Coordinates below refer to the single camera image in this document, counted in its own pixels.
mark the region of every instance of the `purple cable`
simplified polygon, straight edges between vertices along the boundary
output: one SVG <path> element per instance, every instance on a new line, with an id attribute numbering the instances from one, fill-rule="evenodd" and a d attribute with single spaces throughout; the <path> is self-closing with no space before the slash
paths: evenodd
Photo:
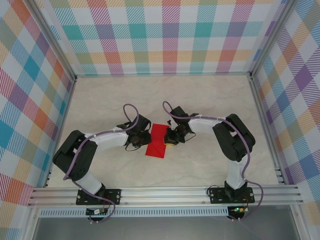
<path id="1" fill-rule="evenodd" d="M 126 109 L 125 109 L 126 106 L 133 107 L 134 110 L 136 111 L 136 119 L 135 119 L 134 124 L 133 124 L 131 127 L 128 127 L 128 128 L 126 128 L 126 129 L 102 131 L 102 132 L 99 132 L 99 133 L 96 133 L 96 134 L 94 134 L 94 135 L 91 135 L 91 136 L 87 137 L 87 138 L 80 144 L 80 146 L 78 147 L 78 149 L 77 149 L 77 151 L 76 151 L 76 153 L 75 153 L 75 155 L 74 155 L 74 157 L 73 157 L 73 159 L 72 159 L 72 162 L 71 162 L 71 164 L 70 164 L 70 167 L 69 167 L 68 171 L 66 172 L 66 174 L 65 174 L 64 177 L 63 177 L 63 180 L 64 180 L 64 181 L 68 179 L 69 174 L 71 173 L 72 169 L 74 168 L 74 165 L 75 165 L 75 162 L 76 162 L 77 157 L 78 157 L 78 155 L 79 155 L 79 152 L 81 151 L 82 147 L 85 145 L 85 143 L 86 143 L 87 141 L 89 141 L 90 139 L 92 139 L 92 138 L 94 138 L 94 137 L 96 137 L 96 136 L 100 136 L 100 135 L 103 135 L 103 134 L 126 132 L 126 131 L 128 131 L 128 130 L 130 130 L 130 129 L 133 129 L 133 128 L 137 125 L 137 123 L 138 123 L 138 121 L 139 121 L 139 111 L 138 111 L 138 109 L 137 109 L 134 105 L 132 105 L 132 104 L 130 104 L 130 103 L 126 103 L 125 105 L 123 105 L 124 115 L 125 115 L 125 117 L 126 117 L 129 121 L 130 121 L 130 118 L 128 117 L 128 115 L 127 115 L 127 113 L 126 113 Z M 74 183 L 75 185 L 77 185 L 79 188 L 81 188 L 82 191 L 84 191 L 86 194 L 88 194 L 88 195 L 90 195 L 90 196 L 92 196 L 92 197 L 94 197 L 94 198 L 96 198 L 96 199 L 104 200 L 104 201 L 106 201 L 106 202 L 108 202 L 108 203 L 110 203 L 110 204 L 113 205 L 113 210 L 112 210 L 112 212 L 111 212 L 108 216 L 106 216 L 105 218 L 103 218 L 102 220 L 100 220 L 99 223 L 102 223 L 102 222 L 106 221 L 107 219 L 109 219 L 109 218 L 111 217 L 112 214 L 115 213 L 116 205 L 115 205 L 115 203 L 114 203 L 113 201 L 111 201 L 111 200 L 109 200 L 109 199 L 106 199 L 106 198 L 104 198 L 104 197 L 96 196 L 96 195 L 88 192 L 87 190 L 85 190 L 82 186 L 80 186 L 80 185 L 77 184 L 76 182 L 73 182 L 73 183 Z"/>
<path id="2" fill-rule="evenodd" d="M 172 106 L 171 106 L 170 103 L 167 102 L 167 101 L 163 101 L 163 103 L 162 103 L 162 107 L 163 107 L 163 109 L 165 110 L 165 112 L 166 112 L 167 114 L 169 114 L 171 117 L 175 118 L 175 119 L 209 119 L 209 120 L 221 121 L 221 122 L 224 122 L 224 123 L 228 124 L 228 125 L 236 132 L 236 134 L 238 134 L 238 136 L 240 137 L 241 141 L 242 141 L 243 144 L 244 144 L 244 147 L 245 147 L 245 149 L 246 149 L 246 154 L 247 154 L 247 162 L 246 162 L 246 164 L 244 165 L 244 168 L 243 168 L 242 173 L 241 173 L 241 177 L 242 177 L 244 180 L 246 180 L 248 183 L 257 185 L 257 186 L 261 189 L 261 198 L 260 198 L 260 200 L 259 200 L 256 208 L 255 208 L 249 215 L 243 217 L 242 219 L 244 219 L 244 218 L 246 218 L 246 217 L 248 217 L 248 216 L 251 216 L 251 215 L 259 208 L 259 206 L 260 206 L 261 203 L 262 203 L 262 200 L 263 200 L 263 198 L 264 198 L 264 189 L 262 188 L 262 186 L 261 186 L 259 183 L 256 183 L 256 182 L 253 182 L 253 181 L 249 181 L 249 180 L 247 180 L 247 179 L 245 178 L 245 172 L 246 172 L 246 169 L 247 169 L 247 167 L 248 167 L 248 165 L 249 165 L 249 163 L 250 163 L 251 155 L 250 155 L 250 150 L 249 150 L 248 144 L 247 144 L 246 140 L 244 139 L 244 137 L 242 136 L 242 134 L 239 132 L 239 130 L 238 130 L 235 126 L 233 126 L 233 125 L 231 124 L 231 122 L 229 122 L 229 121 L 227 121 L 227 120 L 225 120 L 225 119 L 223 119 L 223 118 L 212 117 L 212 116 L 201 116 L 201 117 L 200 117 L 200 116 L 186 116 L 186 117 L 175 116 L 175 115 L 171 114 L 171 113 L 166 109 L 165 104 L 167 104 L 167 105 L 170 107 L 171 110 L 173 109 Z"/>

